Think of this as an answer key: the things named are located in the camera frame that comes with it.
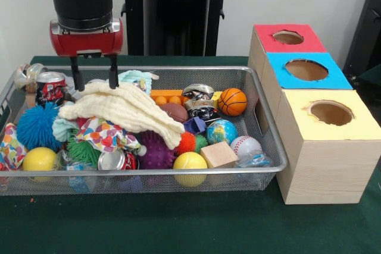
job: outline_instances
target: gray basket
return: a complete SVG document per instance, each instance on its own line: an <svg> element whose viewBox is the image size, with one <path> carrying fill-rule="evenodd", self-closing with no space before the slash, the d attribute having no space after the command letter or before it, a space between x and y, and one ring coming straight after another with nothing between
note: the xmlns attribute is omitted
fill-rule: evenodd
<svg viewBox="0 0 381 254"><path fill-rule="evenodd" d="M49 67L70 75L70 67ZM80 67L85 82L107 79L107 67ZM120 67L124 70L151 71L160 76L152 89L183 89L192 83L205 83L215 90L237 87L248 99L240 117L229 117L239 135L250 135L262 145L273 160L269 168L231 168L207 170L136 170L136 171L3 171L0 172L0 195L73 195L76 193L156 193L264 190L275 173L287 165L287 156L264 96L257 74L247 67ZM262 134L255 116L255 104L261 102L269 128ZM1 138L7 122L17 123L26 108L25 93L15 90L13 79L0 95L2 102ZM190 180L206 177L198 187L183 187L177 175Z"/></svg>

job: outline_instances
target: circular hole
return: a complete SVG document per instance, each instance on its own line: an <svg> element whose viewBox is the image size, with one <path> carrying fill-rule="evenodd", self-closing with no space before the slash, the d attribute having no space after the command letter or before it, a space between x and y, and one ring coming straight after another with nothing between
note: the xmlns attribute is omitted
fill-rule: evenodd
<svg viewBox="0 0 381 254"><path fill-rule="evenodd" d="M297 32L282 30L273 35L274 39L286 45L299 45L304 42L302 35Z"/></svg>
<svg viewBox="0 0 381 254"><path fill-rule="evenodd" d="M321 64L308 59L295 59L286 64L286 69L300 80L323 80L328 70Z"/></svg>
<svg viewBox="0 0 381 254"><path fill-rule="evenodd" d="M345 105L338 102L317 102L311 107L311 113L326 124L343 126L353 119L352 112Z"/></svg>

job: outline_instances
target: red box top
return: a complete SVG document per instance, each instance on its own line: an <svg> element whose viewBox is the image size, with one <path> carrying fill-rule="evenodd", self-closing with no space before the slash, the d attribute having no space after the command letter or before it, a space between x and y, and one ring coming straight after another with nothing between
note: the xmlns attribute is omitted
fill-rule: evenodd
<svg viewBox="0 0 381 254"><path fill-rule="evenodd" d="M255 25L267 53L326 53L326 48L309 25Z"/></svg>

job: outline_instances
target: yellow box top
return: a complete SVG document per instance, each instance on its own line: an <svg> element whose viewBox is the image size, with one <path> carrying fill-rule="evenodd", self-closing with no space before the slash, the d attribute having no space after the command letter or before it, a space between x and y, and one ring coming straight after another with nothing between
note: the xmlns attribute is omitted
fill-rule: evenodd
<svg viewBox="0 0 381 254"><path fill-rule="evenodd" d="M381 140L380 126L355 90L283 92L304 140Z"/></svg>

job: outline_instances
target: green table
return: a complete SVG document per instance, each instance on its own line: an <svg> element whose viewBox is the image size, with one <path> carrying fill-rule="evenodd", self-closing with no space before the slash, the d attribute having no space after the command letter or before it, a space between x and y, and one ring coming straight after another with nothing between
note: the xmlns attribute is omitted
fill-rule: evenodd
<svg viewBox="0 0 381 254"><path fill-rule="evenodd" d="M247 58L120 59L179 61L245 65ZM357 205L286 206L275 179L264 192L0 197L0 233L1 253L380 253L381 173Z"/></svg>

